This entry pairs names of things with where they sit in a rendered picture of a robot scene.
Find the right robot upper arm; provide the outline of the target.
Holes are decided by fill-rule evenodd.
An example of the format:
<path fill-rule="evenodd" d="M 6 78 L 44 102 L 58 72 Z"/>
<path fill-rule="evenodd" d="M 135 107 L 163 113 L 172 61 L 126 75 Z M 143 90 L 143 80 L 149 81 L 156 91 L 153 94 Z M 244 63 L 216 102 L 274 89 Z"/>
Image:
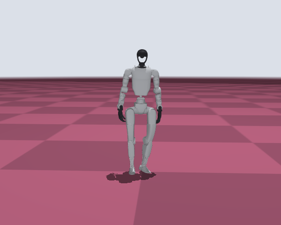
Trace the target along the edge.
<path fill-rule="evenodd" d="M 128 91 L 128 82 L 129 82 L 129 76 L 132 74 L 132 68 L 128 68 L 125 70 L 124 72 L 124 76 L 123 76 L 123 81 L 122 81 L 122 91 L 123 93 L 127 93 Z"/>

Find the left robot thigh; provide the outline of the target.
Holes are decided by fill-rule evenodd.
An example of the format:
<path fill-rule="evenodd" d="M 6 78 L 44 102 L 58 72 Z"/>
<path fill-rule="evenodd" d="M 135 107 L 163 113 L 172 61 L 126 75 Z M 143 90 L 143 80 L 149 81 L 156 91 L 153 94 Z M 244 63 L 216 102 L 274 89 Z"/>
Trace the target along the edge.
<path fill-rule="evenodd" d="M 153 141 L 156 129 L 156 111 L 152 107 L 147 106 L 147 136 L 143 137 L 144 145 L 148 145 Z"/>

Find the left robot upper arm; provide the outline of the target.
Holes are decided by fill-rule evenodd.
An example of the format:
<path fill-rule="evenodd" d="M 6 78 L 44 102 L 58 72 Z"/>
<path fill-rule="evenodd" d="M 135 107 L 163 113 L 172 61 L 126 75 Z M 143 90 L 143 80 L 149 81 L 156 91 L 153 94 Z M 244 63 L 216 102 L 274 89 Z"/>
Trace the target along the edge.
<path fill-rule="evenodd" d="M 161 89 L 159 87 L 159 83 L 160 83 L 160 81 L 159 81 L 159 73 L 158 73 L 158 71 L 156 69 L 151 69 L 151 71 L 152 71 L 152 76 L 154 77 L 153 78 L 153 84 L 154 84 L 153 92 L 155 94 L 159 94 L 159 93 L 161 93 Z"/>

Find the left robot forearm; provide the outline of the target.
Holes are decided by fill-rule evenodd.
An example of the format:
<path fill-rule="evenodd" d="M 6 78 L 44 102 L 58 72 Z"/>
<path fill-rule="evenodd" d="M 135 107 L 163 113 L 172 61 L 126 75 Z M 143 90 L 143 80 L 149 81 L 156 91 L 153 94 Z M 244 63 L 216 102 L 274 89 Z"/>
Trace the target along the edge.
<path fill-rule="evenodd" d="M 159 94 L 156 94 L 155 95 L 155 98 L 156 98 L 156 108 L 158 110 L 158 107 L 161 106 L 162 107 L 162 100 L 161 100 L 161 93 Z M 162 107 L 163 108 L 163 107 Z"/>

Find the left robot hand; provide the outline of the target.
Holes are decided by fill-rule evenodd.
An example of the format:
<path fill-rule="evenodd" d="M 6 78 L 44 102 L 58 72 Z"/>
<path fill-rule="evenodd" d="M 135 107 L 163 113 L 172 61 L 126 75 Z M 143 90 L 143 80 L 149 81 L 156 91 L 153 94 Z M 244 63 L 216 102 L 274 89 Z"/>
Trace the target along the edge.
<path fill-rule="evenodd" d="M 158 118 L 156 120 L 156 124 L 160 122 L 162 107 L 159 106 L 157 111 L 158 111 Z"/>

